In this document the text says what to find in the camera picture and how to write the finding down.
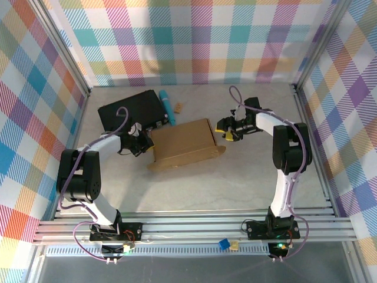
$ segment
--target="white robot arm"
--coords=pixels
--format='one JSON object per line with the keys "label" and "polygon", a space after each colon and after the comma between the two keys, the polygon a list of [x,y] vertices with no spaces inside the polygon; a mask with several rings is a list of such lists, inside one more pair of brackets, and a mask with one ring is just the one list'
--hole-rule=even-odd
{"label": "white robot arm", "polygon": [[[255,109],[262,109],[257,97],[248,98],[244,101],[245,106]],[[221,119],[216,126],[216,131],[224,133],[223,137],[232,142],[243,139],[245,134],[252,134],[258,131],[265,131],[273,137],[272,156],[273,163],[277,169],[276,191],[273,201],[269,207],[264,227],[261,223],[246,222],[252,233],[248,233],[249,239],[274,239],[285,235],[288,238],[300,238],[299,233],[291,236],[291,231],[298,232],[297,222],[294,221],[289,209],[289,190],[292,187],[293,196],[299,183],[294,180],[303,161],[302,146],[295,131],[285,122],[258,111],[246,109],[246,118],[236,120],[236,110],[230,110],[232,116]],[[296,123],[294,126],[299,130],[306,149],[306,166],[312,162],[312,151],[310,147],[309,133],[305,123]]]}

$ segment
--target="small wooden block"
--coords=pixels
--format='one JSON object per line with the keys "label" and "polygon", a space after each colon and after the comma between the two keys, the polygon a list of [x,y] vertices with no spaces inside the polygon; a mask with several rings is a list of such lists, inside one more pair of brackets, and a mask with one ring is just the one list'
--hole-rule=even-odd
{"label": "small wooden block", "polygon": [[183,104],[178,102],[174,108],[174,113],[177,113],[177,114],[181,113],[182,107],[183,107]]}
{"label": "small wooden block", "polygon": [[239,243],[238,241],[230,241],[230,248],[231,251],[238,251]]}

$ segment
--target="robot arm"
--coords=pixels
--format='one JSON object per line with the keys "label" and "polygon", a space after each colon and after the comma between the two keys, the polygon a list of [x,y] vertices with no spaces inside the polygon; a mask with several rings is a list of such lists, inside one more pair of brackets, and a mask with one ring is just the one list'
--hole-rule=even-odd
{"label": "robot arm", "polygon": [[[257,97],[248,98],[244,103],[246,106],[262,109]],[[296,179],[294,182],[293,178],[302,164],[302,147],[295,131],[288,124],[281,122],[273,116],[246,109],[246,118],[236,120],[234,110],[231,110],[231,113],[232,116],[221,119],[216,126],[216,131],[224,133],[223,137],[226,140],[236,142],[242,140],[245,134],[258,131],[265,131],[273,137],[272,156],[273,163],[277,169],[277,183],[275,196],[266,216],[265,224],[267,231],[262,230],[259,235],[257,232],[252,236],[249,235],[249,239],[254,239],[254,237],[262,239],[260,234],[266,234],[267,239],[271,239],[297,226],[287,203],[291,184],[293,185],[292,195],[295,193],[297,187],[298,180]],[[305,123],[297,123],[295,127],[300,131],[305,142],[307,166],[312,162],[312,151],[307,125]]]}
{"label": "robot arm", "polygon": [[[139,156],[153,147],[152,140],[147,133],[141,130],[141,125],[133,124],[132,127],[125,126],[123,132],[114,134],[94,144],[83,155],[78,170],[73,175],[64,193],[64,198],[76,204],[85,205],[87,211],[96,224],[91,225],[91,238],[103,235],[112,235],[122,240],[127,235],[124,231],[137,231],[141,229],[141,223],[122,223],[118,210],[112,207],[107,199],[101,194],[101,165],[113,154],[128,149],[134,156]],[[78,155],[84,147],[76,150],[66,149],[62,152],[58,178],[57,191],[60,193],[65,181],[68,179]]]}

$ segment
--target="white cable tray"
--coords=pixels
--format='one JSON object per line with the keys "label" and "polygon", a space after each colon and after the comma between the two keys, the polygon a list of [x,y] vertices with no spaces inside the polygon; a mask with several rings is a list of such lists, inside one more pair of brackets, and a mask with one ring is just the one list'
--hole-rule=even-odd
{"label": "white cable tray", "polygon": [[[101,255],[99,245],[84,245],[94,255]],[[240,243],[238,251],[229,249],[222,251],[218,244],[187,244],[187,245],[141,245],[136,246],[127,256],[136,255],[157,255],[157,256],[213,256],[213,255],[268,255],[267,243]],[[46,256],[87,256],[87,254],[76,245],[50,245],[47,248]]]}

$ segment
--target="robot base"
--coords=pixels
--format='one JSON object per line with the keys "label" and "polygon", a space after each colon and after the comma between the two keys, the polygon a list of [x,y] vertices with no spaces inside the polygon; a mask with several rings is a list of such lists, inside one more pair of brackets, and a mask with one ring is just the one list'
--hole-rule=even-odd
{"label": "robot base", "polygon": [[293,221],[292,228],[287,230],[269,231],[265,221],[247,221],[247,237],[249,240],[289,240],[300,239],[300,231],[296,221]]}
{"label": "robot base", "polygon": [[[100,229],[97,227],[91,225],[90,227],[90,242],[104,242],[104,241],[129,241],[130,238],[132,241],[140,241],[141,240],[141,234],[143,231],[143,224],[141,222],[133,222],[133,223],[119,223],[119,231],[120,233],[106,233],[101,232]],[[130,235],[130,238],[128,237],[130,233],[125,233],[125,231],[131,231],[133,235],[135,236],[135,239],[133,239],[132,233]]]}

